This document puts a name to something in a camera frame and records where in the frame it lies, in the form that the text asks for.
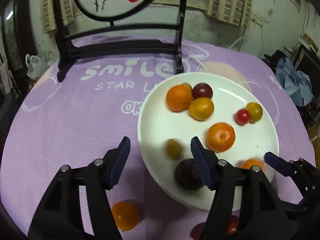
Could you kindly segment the small orange kumquat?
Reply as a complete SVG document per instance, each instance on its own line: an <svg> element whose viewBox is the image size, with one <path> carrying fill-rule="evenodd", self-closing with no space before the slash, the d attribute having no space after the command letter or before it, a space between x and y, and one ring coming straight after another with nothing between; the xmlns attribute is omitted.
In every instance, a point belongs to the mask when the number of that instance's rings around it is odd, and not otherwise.
<svg viewBox="0 0 320 240"><path fill-rule="evenodd" d="M249 170L252 166L258 166L261 170L263 170L265 163L260 159L247 159L241 164L240 167Z"/></svg>

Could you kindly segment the dark brown passion fruit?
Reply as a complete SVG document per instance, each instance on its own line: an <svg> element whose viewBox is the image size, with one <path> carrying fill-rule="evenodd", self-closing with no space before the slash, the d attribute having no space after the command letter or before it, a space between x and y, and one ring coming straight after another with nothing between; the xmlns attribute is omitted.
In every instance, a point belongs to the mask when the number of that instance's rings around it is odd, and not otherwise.
<svg viewBox="0 0 320 240"><path fill-rule="evenodd" d="M182 188L195 191L203 187L203 182L193 158L184 159L175 169L175 180Z"/></svg>

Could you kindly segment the olive green tomato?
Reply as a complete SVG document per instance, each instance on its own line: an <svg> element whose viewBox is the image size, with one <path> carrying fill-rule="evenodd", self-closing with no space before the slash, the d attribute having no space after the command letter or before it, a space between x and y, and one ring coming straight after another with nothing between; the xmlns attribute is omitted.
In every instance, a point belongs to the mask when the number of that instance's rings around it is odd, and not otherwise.
<svg viewBox="0 0 320 240"><path fill-rule="evenodd" d="M172 160L178 160L182 154L182 146L175 139L168 139L166 142L166 154Z"/></svg>

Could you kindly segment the yellow orange tomato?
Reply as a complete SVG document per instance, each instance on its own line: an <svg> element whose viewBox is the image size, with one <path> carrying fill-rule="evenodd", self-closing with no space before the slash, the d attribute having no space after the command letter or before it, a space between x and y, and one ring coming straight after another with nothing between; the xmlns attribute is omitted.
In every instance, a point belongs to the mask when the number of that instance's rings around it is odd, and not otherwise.
<svg viewBox="0 0 320 240"><path fill-rule="evenodd" d="M213 113L214 104L209 98L197 98L189 105L189 114L196 120L207 120Z"/></svg>

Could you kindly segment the large orange mandarin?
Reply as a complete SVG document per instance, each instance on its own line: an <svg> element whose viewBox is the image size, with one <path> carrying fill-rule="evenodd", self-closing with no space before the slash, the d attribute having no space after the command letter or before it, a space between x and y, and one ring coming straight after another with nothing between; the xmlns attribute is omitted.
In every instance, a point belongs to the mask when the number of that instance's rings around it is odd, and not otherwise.
<svg viewBox="0 0 320 240"><path fill-rule="evenodd" d="M171 87L166 94L166 103L170 110L182 112L188 108L192 101L192 92L185 85Z"/></svg>

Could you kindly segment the white round plate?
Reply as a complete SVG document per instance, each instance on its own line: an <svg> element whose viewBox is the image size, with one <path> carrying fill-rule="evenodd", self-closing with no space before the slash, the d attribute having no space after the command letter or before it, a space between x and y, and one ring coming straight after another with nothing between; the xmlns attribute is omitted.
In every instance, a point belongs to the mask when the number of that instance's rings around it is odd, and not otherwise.
<svg viewBox="0 0 320 240"><path fill-rule="evenodd" d="M206 83L213 97L194 99L190 107L175 112L168 107L168 92L180 89L183 83ZM259 164L267 179L274 177L274 169L265 164L264 155L279 154L275 125L251 92L225 77L184 73L162 81L143 102L137 134L141 156L155 182L174 200L195 210L208 212L214 192L206 186L184 189L175 179L179 163L193 156L193 137L234 167Z"/></svg>

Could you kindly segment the small red cherry tomato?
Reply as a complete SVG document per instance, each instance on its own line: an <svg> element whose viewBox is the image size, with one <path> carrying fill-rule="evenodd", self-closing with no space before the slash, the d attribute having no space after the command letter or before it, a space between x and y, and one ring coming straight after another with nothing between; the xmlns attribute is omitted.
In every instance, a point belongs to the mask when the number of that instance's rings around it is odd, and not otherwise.
<svg viewBox="0 0 320 240"><path fill-rule="evenodd" d="M234 119L237 124L244 126L250 122L251 116L248 110L240 109L236 112Z"/></svg>

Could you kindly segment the blue crumpled cloth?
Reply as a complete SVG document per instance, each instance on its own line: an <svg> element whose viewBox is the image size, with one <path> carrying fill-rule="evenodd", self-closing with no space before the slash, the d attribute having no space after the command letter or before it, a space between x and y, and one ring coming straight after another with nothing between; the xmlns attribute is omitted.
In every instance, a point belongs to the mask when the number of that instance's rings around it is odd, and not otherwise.
<svg viewBox="0 0 320 240"><path fill-rule="evenodd" d="M276 78L297 107L305 107L313 100L310 77L300 70L295 70L287 57L278 61Z"/></svg>

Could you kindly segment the purple printed tablecloth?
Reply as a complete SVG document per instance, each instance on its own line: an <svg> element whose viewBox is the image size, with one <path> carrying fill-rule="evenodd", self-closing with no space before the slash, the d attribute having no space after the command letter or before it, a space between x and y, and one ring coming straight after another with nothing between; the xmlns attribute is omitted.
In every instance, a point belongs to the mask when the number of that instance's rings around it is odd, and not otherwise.
<svg viewBox="0 0 320 240"><path fill-rule="evenodd" d="M266 107L279 138L280 156L304 158L315 165L315 154L300 115L259 58L205 43L184 40L186 71L205 63L223 62L241 74L245 85ZM108 192L110 204L132 200L143 219L123 239L190 239L192 228L207 215L169 197L151 178L139 153L137 121L146 95L174 73L170 55L123 55L78 61L63 82L57 62L44 81L32 89L15 115L1 164L1 201L23 234L58 169L87 166L131 140L131 152L119 184Z"/></svg>

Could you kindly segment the small green yellow tomato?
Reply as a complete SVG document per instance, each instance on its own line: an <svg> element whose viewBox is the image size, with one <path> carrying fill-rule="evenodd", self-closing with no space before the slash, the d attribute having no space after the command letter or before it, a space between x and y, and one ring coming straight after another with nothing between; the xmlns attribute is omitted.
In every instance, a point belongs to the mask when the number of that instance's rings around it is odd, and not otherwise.
<svg viewBox="0 0 320 240"><path fill-rule="evenodd" d="M192 86L189 83L182 83L183 86L187 87L190 91L192 91Z"/></svg>

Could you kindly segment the white plastic bag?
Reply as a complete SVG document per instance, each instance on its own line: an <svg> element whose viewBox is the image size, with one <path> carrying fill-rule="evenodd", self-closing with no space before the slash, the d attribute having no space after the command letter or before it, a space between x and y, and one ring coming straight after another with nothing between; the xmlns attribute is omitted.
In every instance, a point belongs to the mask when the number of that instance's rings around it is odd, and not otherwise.
<svg viewBox="0 0 320 240"><path fill-rule="evenodd" d="M28 68L27 76L34 80L38 81L40 77L49 69L49 65L43 61L38 56L30 56L27 54L25 56L25 64Z"/></svg>

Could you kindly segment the right checkered curtain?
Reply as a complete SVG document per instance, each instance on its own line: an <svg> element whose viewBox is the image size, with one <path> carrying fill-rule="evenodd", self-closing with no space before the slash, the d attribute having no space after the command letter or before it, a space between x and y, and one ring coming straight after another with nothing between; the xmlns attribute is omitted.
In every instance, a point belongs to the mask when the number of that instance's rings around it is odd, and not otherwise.
<svg viewBox="0 0 320 240"><path fill-rule="evenodd" d="M209 0L207 15L238 27L249 28L253 0Z"/></svg>

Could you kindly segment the checkered curtain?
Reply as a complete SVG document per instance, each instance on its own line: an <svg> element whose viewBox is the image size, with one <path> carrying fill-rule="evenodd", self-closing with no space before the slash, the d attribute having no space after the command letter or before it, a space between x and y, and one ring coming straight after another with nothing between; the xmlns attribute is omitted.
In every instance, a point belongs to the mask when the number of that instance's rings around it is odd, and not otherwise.
<svg viewBox="0 0 320 240"><path fill-rule="evenodd" d="M63 25L67 26L75 21L73 0L60 0ZM54 1L40 0L42 33L48 34L57 29Z"/></svg>
<svg viewBox="0 0 320 240"><path fill-rule="evenodd" d="M238 27L249 28L253 0L209 0L207 15Z"/></svg>

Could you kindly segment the dark framed mirror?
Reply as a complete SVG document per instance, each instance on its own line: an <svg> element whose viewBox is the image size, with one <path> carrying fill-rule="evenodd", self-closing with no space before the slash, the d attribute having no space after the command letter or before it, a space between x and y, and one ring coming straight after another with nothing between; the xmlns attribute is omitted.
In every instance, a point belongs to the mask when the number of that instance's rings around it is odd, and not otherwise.
<svg viewBox="0 0 320 240"><path fill-rule="evenodd" d="M18 7L16 0L10 0L1 15L1 29L5 57L14 72L21 72L26 68L26 55L22 32L18 25Z"/></svg>

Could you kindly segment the left checkered curtain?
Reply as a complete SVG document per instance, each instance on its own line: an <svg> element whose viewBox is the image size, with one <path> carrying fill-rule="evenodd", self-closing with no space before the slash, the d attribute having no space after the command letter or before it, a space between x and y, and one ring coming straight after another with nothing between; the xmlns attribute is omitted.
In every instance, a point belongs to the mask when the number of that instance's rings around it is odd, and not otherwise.
<svg viewBox="0 0 320 240"><path fill-rule="evenodd" d="M60 0L63 25L67 26L75 21L73 0ZM54 1L40 0L42 33L48 34L57 29Z"/></svg>

